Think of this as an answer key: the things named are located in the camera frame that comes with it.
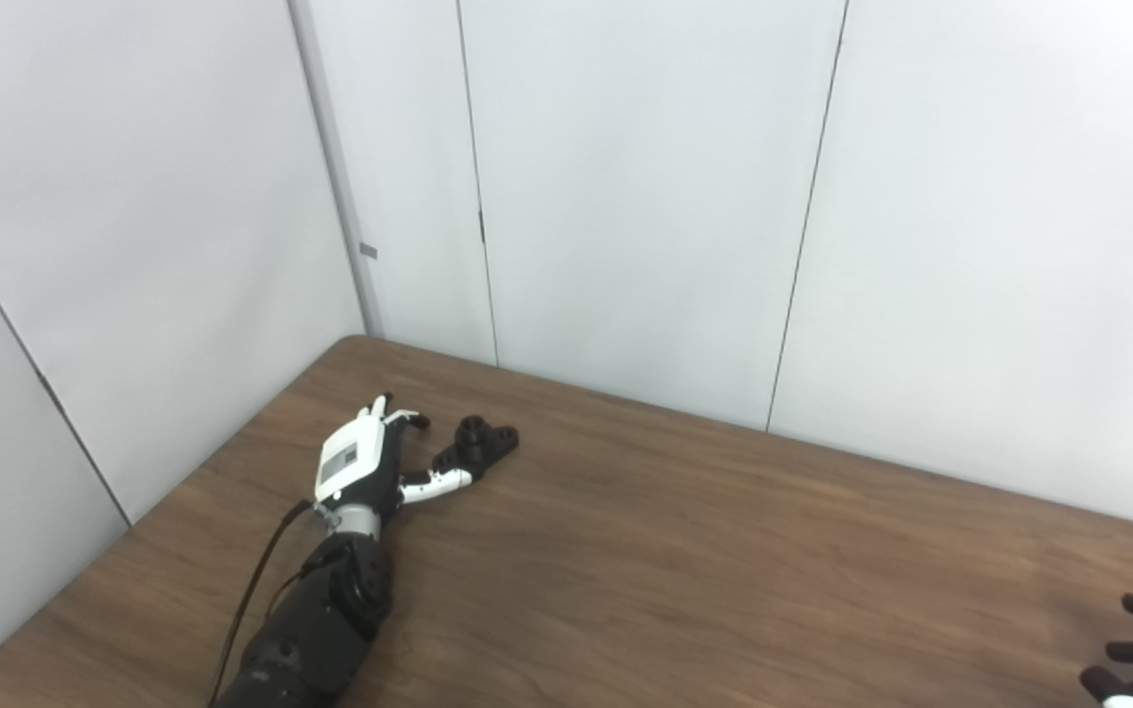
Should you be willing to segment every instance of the wood grain surface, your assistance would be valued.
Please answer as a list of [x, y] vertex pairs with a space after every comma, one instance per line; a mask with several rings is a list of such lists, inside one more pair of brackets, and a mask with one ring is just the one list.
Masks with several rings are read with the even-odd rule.
[[[320, 444], [382, 391], [436, 424], [409, 463], [471, 412], [522, 446], [387, 528], [397, 607], [342, 705], [1090, 708], [1079, 668], [1133, 639], [1128, 521], [351, 338], [6, 642], [0, 708], [201, 707]], [[240, 645], [320, 538], [284, 537]]]

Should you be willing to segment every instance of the wire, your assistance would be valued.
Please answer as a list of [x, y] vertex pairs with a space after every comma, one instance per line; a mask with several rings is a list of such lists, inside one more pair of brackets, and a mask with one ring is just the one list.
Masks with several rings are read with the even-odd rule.
[[305, 574], [305, 572], [303, 572], [303, 570], [298, 570], [296, 574], [291, 575], [291, 578], [288, 578], [287, 581], [283, 581], [283, 583], [279, 586], [279, 590], [273, 591], [273, 596], [270, 597], [270, 605], [265, 606], [265, 622], [270, 622], [270, 615], [273, 614], [273, 609], [278, 607], [279, 598], [282, 597], [282, 592], [287, 590], [288, 587], [291, 587], [291, 583], [303, 578], [303, 574]]
[[221, 646], [221, 656], [216, 659], [216, 673], [212, 676], [212, 691], [207, 697], [207, 708], [212, 708], [216, 703], [216, 696], [221, 691], [221, 677], [225, 676], [225, 664], [230, 660], [230, 650], [235, 648], [235, 637], [239, 633], [239, 623], [242, 622], [242, 615], [247, 614], [248, 602], [252, 600], [252, 592], [256, 590], [257, 582], [261, 582], [261, 573], [265, 572], [265, 564], [270, 562], [270, 555], [273, 555], [273, 547], [279, 546], [279, 538], [282, 538], [282, 534], [292, 521], [296, 521], [300, 515], [310, 510], [312, 503], [301, 501], [296, 503], [287, 515], [279, 521], [279, 528], [274, 529], [272, 537], [270, 537], [270, 543], [265, 544], [265, 551], [261, 555], [261, 561], [256, 564], [256, 570], [252, 572], [252, 579], [248, 581], [247, 590], [242, 591], [242, 600], [239, 600], [239, 607], [235, 611], [235, 617], [230, 620], [230, 631], [225, 633], [225, 643]]

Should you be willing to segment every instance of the black fingertip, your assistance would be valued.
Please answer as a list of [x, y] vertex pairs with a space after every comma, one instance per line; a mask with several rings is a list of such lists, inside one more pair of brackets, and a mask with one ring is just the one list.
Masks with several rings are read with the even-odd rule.
[[1105, 667], [1085, 668], [1082, 674], [1079, 674], [1077, 680], [1083, 684], [1087, 693], [1092, 694], [1092, 698], [1099, 703], [1105, 703], [1105, 700], [1111, 696], [1133, 696], [1130, 686], [1116, 677], [1114, 672], [1107, 671]]

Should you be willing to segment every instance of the white robotic hand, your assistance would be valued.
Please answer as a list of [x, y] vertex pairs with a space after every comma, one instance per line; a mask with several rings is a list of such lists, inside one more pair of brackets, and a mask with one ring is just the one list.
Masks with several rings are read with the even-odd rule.
[[431, 469], [400, 471], [400, 435], [406, 426], [427, 428], [417, 411], [387, 413], [391, 394], [374, 399], [323, 443], [315, 494], [318, 510], [334, 532], [378, 529], [404, 503], [418, 503], [467, 487], [482, 479], [500, 458], [518, 447], [518, 432], [492, 428], [478, 416], [460, 423], [454, 444], [437, 453]]

